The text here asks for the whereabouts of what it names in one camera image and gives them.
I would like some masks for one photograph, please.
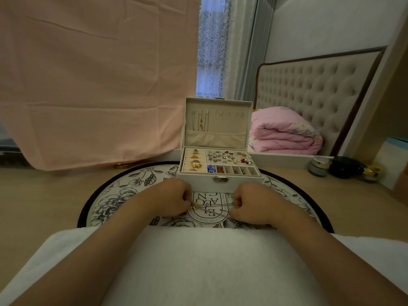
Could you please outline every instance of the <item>jewelry box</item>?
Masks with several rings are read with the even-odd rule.
[[[233,193],[263,182],[248,154],[252,102],[186,98],[177,177],[195,192]]]

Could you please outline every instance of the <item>folded comforter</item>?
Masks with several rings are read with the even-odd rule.
[[[256,152],[315,155],[322,144],[320,133],[289,108],[269,107],[252,113],[249,145]]]

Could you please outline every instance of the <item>round mat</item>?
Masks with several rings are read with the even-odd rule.
[[[158,182],[175,178],[178,166],[179,162],[176,161],[150,163],[128,169],[111,178],[100,186],[86,202],[79,216],[78,227],[99,226],[103,224],[131,196]],[[266,186],[272,188],[293,204],[302,207],[324,229],[333,233],[333,228],[325,213],[303,190],[280,176],[264,170],[260,170],[260,172]],[[235,225],[226,217],[231,208],[232,193],[194,192],[193,201],[199,202],[205,210],[189,210],[177,217],[156,217],[150,225],[258,228],[250,224]]]

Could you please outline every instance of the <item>white towel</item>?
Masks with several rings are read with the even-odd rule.
[[[74,229],[49,237],[0,294],[0,305],[12,303],[95,230]],[[408,293],[408,244],[334,236]],[[144,230],[103,301],[124,306],[228,304],[327,302],[278,231],[169,227]]]

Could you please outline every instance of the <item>upholstered headboard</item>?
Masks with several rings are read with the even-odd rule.
[[[288,107],[321,133],[321,155],[337,155],[385,47],[261,64],[254,108]]]

